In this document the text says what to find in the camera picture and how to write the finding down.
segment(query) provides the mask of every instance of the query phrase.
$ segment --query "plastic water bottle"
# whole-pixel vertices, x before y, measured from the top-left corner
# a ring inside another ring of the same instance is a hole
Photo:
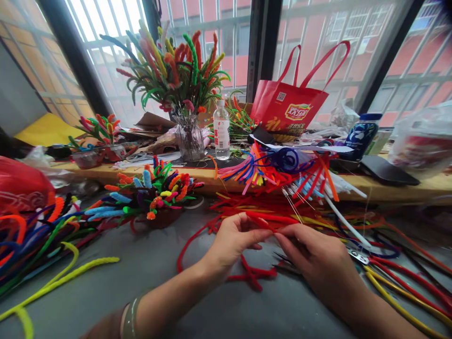
[[[213,113],[215,131],[215,152],[218,160],[229,159],[229,113],[225,109],[225,101],[217,101],[217,109]]]

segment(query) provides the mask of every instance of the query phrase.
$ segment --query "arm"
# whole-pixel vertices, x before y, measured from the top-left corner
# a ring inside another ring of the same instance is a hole
[[[366,287],[339,239],[302,224],[287,226],[275,237],[319,299],[359,337],[426,338]]]
[[[262,246],[258,242],[270,237],[272,231],[253,227],[245,213],[223,220],[214,243],[199,262],[141,298],[134,323],[136,338],[157,338],[226,279],[245,249],[260,250]],[[127,326],[124,319],[129,307],[124,309],[121,329],[116,332],[118,338]],[[104,334],[110,330],[104,328]],[[111,337],[101,336],[99,332],[94,336],[92,330],[85,338]]]

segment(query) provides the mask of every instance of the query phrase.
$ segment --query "bottle cap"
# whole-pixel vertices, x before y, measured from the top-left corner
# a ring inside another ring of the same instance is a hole
[[[380,113],[366,113],[359,116],[359,120],[380,120],[383,114]]]

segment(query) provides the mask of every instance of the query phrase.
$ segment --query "bracelet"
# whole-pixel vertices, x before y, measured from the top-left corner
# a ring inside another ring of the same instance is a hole
[[[137,317],[138,305],[142,296],[135,298],[127,309],[126,316],[124,318],[124,325],[122,328],[122,339],[137,339],[135,332],[135,322]]]

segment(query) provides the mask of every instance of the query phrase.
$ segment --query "green pipe cleaner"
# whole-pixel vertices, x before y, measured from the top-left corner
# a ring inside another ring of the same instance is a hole
[[[188,34],[183,35],[185,41],[187,42],[190,50],[192,51],[193,56],[193,84],[196,85],[196,81],[198,79],[198,56],[196,55],[196,49],[194,48],[194,44],[192,39],[188,36]]]

